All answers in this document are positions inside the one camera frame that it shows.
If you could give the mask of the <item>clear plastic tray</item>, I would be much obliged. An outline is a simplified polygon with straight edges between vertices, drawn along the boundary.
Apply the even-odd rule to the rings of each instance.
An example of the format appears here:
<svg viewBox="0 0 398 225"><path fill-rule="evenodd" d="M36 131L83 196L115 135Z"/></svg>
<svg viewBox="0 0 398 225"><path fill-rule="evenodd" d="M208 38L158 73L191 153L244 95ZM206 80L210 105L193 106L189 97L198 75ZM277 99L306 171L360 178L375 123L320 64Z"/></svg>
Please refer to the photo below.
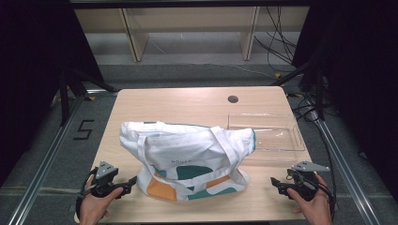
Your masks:
<svg viewBox="0 0 398 225"><path fill-rule="evenodd" d="M266 161L296 161L306 150L296 118L275 113L231 113L229 129L252 128L255 154Z"/></svg>

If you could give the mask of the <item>black metal stand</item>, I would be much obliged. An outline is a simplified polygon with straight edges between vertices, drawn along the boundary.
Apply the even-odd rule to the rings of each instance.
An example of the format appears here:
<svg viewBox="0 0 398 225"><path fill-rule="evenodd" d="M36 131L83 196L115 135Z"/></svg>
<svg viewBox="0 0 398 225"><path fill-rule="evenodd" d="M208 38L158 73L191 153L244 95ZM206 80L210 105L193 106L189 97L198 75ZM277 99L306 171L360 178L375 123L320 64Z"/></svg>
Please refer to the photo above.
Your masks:
<svg viewBox="0 0 398 225"><path fill-rule="evenodd" d="M65 67L61 69L61 74L59 75L59 93L61 97L61 113L62 120L61 125L64 126L70 118L69 110L69 94L70 89L75 97L83 97L88 91L83 85L83 81L93 83L97 87L104 89L110 93L119 92L118 88L112 87L111 85L95 78L77 68Z"/></svg>
<svg viewBox="0 0 398 225"><path fill-rule="evenodd" d="M302 92L310 92L312 89L315 91L314 108L318 115L318 118L323 121L325 116L323 114L323 66L322 56L320 53L314 53L310 59L302 66L296 68L292 72L281 79L273 82L271 86L281 86L284 83L291 81L296 78L299 74L302 74L302 78L298 85L298 88Z"/></svg>

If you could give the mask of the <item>light wooden shelf unit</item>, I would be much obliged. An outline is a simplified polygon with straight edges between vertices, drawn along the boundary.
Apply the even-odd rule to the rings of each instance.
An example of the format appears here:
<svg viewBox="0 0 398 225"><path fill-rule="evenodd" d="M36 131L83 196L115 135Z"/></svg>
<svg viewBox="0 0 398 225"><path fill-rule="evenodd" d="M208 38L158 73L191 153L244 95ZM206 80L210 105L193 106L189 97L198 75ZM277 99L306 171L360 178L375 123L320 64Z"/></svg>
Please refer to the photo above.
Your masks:
<svg viewBox="0 0 398 225"><path fill-rule="evenodd" d="M86 33L124 33L132 60L142 60L151 33L236 32L245 61L251 59L253 37L280 23L284 32L299 32L307 7L160 7L77 9Z"/></svg>

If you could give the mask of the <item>black curtain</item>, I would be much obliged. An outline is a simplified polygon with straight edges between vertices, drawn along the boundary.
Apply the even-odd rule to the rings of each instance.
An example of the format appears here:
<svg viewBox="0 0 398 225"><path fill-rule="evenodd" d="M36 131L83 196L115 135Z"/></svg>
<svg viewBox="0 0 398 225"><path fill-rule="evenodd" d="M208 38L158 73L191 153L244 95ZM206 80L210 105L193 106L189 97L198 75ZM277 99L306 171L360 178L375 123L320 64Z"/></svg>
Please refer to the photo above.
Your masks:
<svg viewBox="0 0 398 225"><path fill-rule="evenodd" d="M63 68L102 81L69 0L0 0L0 186L29 149Z"/></svg>
<svg viewBox="0 0 398 225"><path fill-rule="evenodd" d="M313 55L344 11L324 61L337 109L398 203L398 0L313 0L293 65Z"/></svg>

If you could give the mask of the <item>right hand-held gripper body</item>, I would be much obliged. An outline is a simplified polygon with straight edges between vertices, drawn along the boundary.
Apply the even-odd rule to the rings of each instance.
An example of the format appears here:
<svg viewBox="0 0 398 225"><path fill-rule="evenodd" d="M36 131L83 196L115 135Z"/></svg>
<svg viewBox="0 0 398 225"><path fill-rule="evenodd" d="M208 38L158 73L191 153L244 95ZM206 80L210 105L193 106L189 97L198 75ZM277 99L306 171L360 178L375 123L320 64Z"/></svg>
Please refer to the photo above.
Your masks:
<svg viewBox="0 0 398 225"><path fill-rule="evenodd" d="M324 191L330 196L330 191L327 187L322 185L316 178L317 172L329 172L328 166L322 166L311 161L303 160L300 163L292 165L287 170L287 176L294 181L294 189L302 199L309 202L314 198L318 190Z"/></svg>

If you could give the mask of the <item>person's left hand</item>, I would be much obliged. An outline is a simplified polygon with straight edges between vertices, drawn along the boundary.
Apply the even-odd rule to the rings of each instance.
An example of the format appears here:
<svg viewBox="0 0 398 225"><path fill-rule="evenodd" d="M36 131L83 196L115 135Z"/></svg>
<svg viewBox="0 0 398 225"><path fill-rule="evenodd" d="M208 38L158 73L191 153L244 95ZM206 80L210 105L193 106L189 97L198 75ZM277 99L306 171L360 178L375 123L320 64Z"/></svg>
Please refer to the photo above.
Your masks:
<svg viewBox="0 0 398 225"><path fill-rule="evenodd" d="M122 187L113 190L104 198L98 198L88 193L82 201L80 208L80 225L98 225L103 217L108 217L108 206L123 192Z"/></svg>

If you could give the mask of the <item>person's right hand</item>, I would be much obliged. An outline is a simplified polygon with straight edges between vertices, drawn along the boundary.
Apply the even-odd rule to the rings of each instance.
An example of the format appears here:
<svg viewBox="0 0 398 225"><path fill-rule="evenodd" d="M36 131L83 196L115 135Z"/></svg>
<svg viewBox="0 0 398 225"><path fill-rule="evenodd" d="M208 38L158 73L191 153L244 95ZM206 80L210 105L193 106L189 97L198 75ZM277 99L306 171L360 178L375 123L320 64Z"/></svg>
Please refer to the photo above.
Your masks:
<svg viewBox="0 0 398 225"><path fill-rule="evenodd" d="M332 225L329 197L324 191L318 190L309 202L302 199L292 188L287 192L298 204L298 208L293 210L294 214L302 214L310 225Z"/></svg>

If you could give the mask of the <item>white patterned t-shirt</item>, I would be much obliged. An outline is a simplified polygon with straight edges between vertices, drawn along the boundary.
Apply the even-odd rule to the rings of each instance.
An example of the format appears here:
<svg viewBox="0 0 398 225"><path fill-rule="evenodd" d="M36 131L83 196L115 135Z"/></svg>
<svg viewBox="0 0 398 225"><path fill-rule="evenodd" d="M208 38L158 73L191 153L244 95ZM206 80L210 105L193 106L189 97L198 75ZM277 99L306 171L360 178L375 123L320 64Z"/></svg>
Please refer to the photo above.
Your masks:
<svg viewBox="0 0 398 225"><path fill-rule="evenodd" d="M250 128L225 129L163 122L124 122L120 144L143 167L137 185L167 201L191 201L239 192L250 177L239 168L255 150Z"/></svg>

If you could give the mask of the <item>aluminium rail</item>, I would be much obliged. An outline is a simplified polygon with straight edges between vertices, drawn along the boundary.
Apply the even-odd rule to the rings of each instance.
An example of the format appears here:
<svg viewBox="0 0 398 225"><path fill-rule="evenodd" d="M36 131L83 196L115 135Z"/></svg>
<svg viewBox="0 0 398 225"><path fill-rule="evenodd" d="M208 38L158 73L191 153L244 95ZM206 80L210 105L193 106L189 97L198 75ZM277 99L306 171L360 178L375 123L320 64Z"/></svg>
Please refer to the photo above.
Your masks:
<svg viewBox="0 0 398 225"><path fill-rule="evenodd" d="M334 140L326 122L320 119L317 112L311 112L311 117L315 125L320 129L321 136L327 143L330 158L333 160L334 167L342 176L346 188L348 189L351 198L359 209L359 212L366 225L381 225L381 220L376 214L371 202L365 195L358 180L355 178L348 162L345 160L337 142Z"/></svg>
<svg viewBox="0 0 398 225"><path fill-rule="evenodd" d="M72 99L60 122L56 104L32 147L0 187L0 225L75 225L75 201L95 164L115 93L94 90Z"/></svg>

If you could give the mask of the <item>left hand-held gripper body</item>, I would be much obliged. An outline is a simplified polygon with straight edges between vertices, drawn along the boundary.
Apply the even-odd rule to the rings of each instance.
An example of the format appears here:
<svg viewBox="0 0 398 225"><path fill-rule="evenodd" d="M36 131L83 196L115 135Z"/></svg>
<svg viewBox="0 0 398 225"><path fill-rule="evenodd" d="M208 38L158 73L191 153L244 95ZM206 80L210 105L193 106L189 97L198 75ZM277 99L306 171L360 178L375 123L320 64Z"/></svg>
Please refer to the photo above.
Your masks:
<svg viewBox="0 0 398 225"><path fill-rule="evenodd" d="M104 198L117 188L129 186L127 183L115 184L114 178L118 175L118 168L108 162L101 161L92 181L91 194L98 198Z"/></svg>

